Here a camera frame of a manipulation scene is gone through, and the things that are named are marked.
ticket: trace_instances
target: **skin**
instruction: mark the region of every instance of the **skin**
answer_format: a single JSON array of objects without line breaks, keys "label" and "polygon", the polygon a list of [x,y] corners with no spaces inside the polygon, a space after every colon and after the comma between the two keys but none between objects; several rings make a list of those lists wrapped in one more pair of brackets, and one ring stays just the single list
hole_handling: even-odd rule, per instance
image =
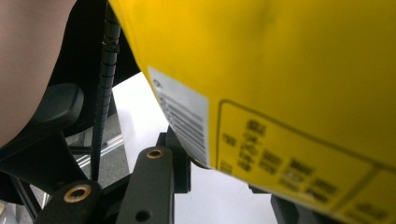
[{"label": "skin", "polygon": [[76,0],[0,0],[0,147],[35,113]]}]

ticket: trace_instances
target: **barcode label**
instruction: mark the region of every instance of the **barcode label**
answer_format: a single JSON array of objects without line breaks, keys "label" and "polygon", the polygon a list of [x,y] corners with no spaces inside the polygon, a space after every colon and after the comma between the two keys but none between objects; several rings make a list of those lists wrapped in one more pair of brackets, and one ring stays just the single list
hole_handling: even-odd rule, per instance
[{"label": "barcode label", "polygon": [[177,80],[149,68],[161,109],[185,150],[209,166],[208,100]]}]

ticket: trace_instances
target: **brass insert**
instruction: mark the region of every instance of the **brass insert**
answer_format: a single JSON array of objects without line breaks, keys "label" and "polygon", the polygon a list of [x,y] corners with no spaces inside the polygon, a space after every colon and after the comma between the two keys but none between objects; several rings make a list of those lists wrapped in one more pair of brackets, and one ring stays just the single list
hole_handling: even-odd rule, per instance
[{"label": "brass insert", "polygon": [[91,186],[89,185],[77,185],[67,191],[64,195],[64,201],[67,203],[78,203],[88,197],[91,194]]},{"label": "brass insert", "polygon": [[163,151],[160,149],[153,149],[146,154],[150,159],[158,159],[163,156]]}]

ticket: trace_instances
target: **screw hole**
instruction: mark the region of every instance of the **screw hole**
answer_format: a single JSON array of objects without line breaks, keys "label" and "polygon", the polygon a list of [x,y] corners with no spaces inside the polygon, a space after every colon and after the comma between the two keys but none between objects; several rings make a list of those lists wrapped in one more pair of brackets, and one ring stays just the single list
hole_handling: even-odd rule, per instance
[{"label": "screw hole", "polygon": [[85,193],[85,189],[78,189],[76,191],[73,191],[71,196],[73,198],[77,199],[77,198],[81,197],[82,195],[84,195],[84,193]]},{"label": "screw hole", "polygon": [[138,222],[145,222],[151,218],[151,214],[149,211],[140,211],[136,214],[136,221]]},{"label": "screw hole", "polygon": [[159,150],[159,149],[154,149],[151,150],[150,152],[147,153],[147,156],[150,159],[158,159],[163,155],[163,151]]}]

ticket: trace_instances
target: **yellow label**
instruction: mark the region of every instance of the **yellow label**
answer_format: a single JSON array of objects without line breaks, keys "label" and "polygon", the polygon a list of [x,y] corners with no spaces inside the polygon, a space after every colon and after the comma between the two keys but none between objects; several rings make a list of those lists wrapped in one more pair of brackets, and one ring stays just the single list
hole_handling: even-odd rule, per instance
[{"label": "yellow label", "polygon": [[396,174],[381,171],[340,212],[351,223],[396,223]]},{"label": "yellow label", "polygon": [[[370,163],[230,101],[220,105],[218,142],[218,169],[321,211],[337,209],[373,169]],[[318,160],[318,155],[326,160]]]}]

